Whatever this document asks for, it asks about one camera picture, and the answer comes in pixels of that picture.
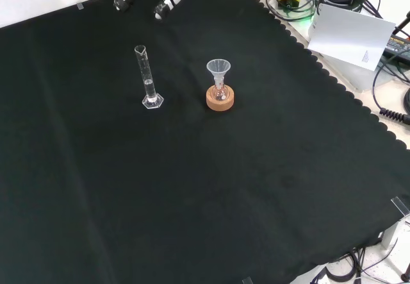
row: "coiled cord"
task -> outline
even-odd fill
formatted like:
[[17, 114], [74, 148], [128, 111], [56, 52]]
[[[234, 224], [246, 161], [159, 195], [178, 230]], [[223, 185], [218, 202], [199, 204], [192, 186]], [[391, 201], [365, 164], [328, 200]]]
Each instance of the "coiled cord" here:
[[403, 122], [405, 114], [397, 113], [391, 110], [387, 110], [385, 108], [380, 109], [380, 114], [392, 119], [394, 121]]
[[394, 59], [395, 59], [396, 57], [398, 57], [399, 55], [401, 55], [401, 54], [403, 54], [403, 53], [406, 53], [406, 52], [409, 52], [409, 51], [410, 51], [410, 49], [402, 50], [402, 51], [400, 51], [400, 52], [394, 54], [394, 55], [393, 55], [391, 58], [389, 58], [387, 61], [382, 61], [382, 60], [381, 60], [381, 63], [382, 63], [383, 65], [382, 65], [382, 66], [379, 68], [379, 70], [377, 71], [376, 76], [374, 77], [373, 86], [372, 86], [373, 100], [374, 100], [375, 104], [379, 107], [379, 109], [380, 109], [380, 114], [383, 115], [383, 116], [386, 116], [387, 118], [389, 118], [389, 119], [391, 119], [391, 120], [393, 120], [393, 121], [402, 122], [403, 124], [406, 124], [406, 125], [410, 125], [410, 115], [408, 115], [408, 114], [401, 114], [401, 113], [397, 113], [397, 112], [388, 110], [388, 109], [386, 109], [386, 108], [382, 108], [382, 107], [379, 105], [379, 103], [377, 102], [374, 89], [375, 89], [375, 84], [376, 84], [377, 77], [379, 76], [379, 74], [380, 74], [380, 72], [383, 70], [383, 68], [385, 68], [386, 64], [387, 64], [387, 63], [390, 63], [392, 60], [394, 60]]

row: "black connector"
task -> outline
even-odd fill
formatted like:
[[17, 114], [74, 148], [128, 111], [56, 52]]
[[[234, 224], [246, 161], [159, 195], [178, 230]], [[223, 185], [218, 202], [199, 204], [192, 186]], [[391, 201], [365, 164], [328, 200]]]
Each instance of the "black connector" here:
[[403, 124], [410, 125], [410, 115], [401, 114], [385, 108], [380, 109], [380, 114], [392, 119], [394, 121], [402, 122]]

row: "black cloth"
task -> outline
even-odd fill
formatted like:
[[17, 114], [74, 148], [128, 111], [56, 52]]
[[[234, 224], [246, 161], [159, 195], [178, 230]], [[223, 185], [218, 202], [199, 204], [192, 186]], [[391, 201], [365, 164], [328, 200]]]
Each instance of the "black cloth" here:
[[288, 283], [400, 218], [405, 146], [256, 0], [158, 1], [0, 30], [2, 283]]

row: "glass funnel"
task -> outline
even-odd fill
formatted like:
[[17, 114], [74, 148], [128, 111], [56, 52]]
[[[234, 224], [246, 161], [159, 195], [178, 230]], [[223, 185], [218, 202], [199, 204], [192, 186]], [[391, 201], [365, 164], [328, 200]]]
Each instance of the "glass funnel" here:
[[231, 68], [231, 63], [227, 60], [216, 59], [209, 61], [206, 68], [212, 73], [215, 86], [212, 88], [211, 97], [215, 100], [223, 101], [229, 97], [229, 91], [224, 85], [224, 76]]

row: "clear liquid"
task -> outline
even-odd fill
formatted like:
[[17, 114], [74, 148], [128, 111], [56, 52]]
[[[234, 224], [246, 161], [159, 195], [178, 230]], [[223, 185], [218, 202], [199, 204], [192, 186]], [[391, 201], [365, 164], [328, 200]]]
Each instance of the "clear liquid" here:
[[155, 86], [152, 79], [144, 80], [145, 92], [148, 96], [148, 101], [154, 102], [156, 101], [156, 93], [155, 93]]

